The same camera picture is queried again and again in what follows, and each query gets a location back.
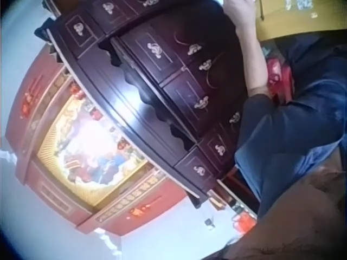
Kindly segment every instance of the cabinet door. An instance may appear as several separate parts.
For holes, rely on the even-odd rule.
[[[209,191],[216,184],[217,170],[197,147],[175,168],[203,191]]]
[[[161,83],[182,67],[175,52],[156,34],[149,24],[136,27],[121,37],[133,56],[152,78]]]
[[[164,91],[186,118],[196,135],[203,133],[214,120],[212,91],[203,89],[188,70],[164,87]]]
[[[58,37],[63,40],[77,59],[104,36],[100,27],[83,8],[68,16],[59,17],[49,30],[53,40]]]
[[[201,1],[173,9],[150,23],[179,58],[189,64],[196,56],[209,52],[208,49],[219,48],[233,35],[233,30],[223,33],[229,25],[226,19],[219,4]]]
[[[220,126],[228,134],[229,139],[235,146],[237,146],[239,141],[243,104],[247,98],[246,94],[240,96],[236,103],[226,108],[226,116],[219,121]]]
[[[123,0],[90,1],[87,10],[107,34],[135,17],[134,10]]]
[[[209,158],[210,162],[223,176],[234,165],[236,144],[232,142],[229,133],[221,124],[216,124],[199,144],[200,149]]]
[[[189,66],[202,88],[225,93],[220,102],[233,101],[246,90],[242,56],[238,51],[236,48],[211,51]]]

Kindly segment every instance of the metal drawer pull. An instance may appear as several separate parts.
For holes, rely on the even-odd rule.
[[[194,105],[194,108],[204,109],[208,105],[208,96],[205,96],[203,99],[200,99],[198,103]]]
[[[205,168],[204,167],[201,167],[201,166],[194,166],[194,171],[197,172],[197,174],[199,174],[200,176],[204,176],[205,175]]]
[[[151,5],[155,5],[159,3],[159,0],[146,0],[146,2],[143,3],[144,7],[149,7]]]
[[[194,53],[196,53],[197,51],[201,50],[202,47],[199,44],[193,44],[191,46],[189,46],[189,51],[188,51],[188,55],[193,55]]]
[[[209,70],[212,66],[212,60],[206,60],[203,64],[199,66],[199,70]]]
[[[237,123],[240,120],[240,112],[236,112],[232,118],[229,120],[230,124]]]
[[[152,51],[152,53],[155,54],[157,59],[160,59],[162,57],[161,54],[163,50],[161,49],[158,43],[148,43],[147,48],[149,48]]]
[[[79,36],[83,36],[84,26],[82,23],[77,23],[74,25],[74,29]]]
[[[102,7],[108,12],[110,15],[113,14],[114,5],[112,3],[102,4]]]
[[[216,149],[217,153],[218,153],[220,156],[223,156],[224,153],[226,152],[225,147],[222,146],[222,145],[221,145],[221,146],[216,145],[216,146],[215,146],[215,149]]]

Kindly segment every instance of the dark red wooden cabinet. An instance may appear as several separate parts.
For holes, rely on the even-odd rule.
[[[247,97],[240,46],[220,5],[85,1],[47,32],[83,91],[204,201],[234,166]]]

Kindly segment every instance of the religious painting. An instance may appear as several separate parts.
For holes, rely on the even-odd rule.
[[[117,187],[128,186],[126,181],[134,174],[141,177],[153,166],[91,100],[74,88],[38,157],[60,182],[96,206]]]

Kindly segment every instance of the hand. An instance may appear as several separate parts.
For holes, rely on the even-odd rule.
[[[224,0],[223,9],[236,31],[255,29],[255,0]]]

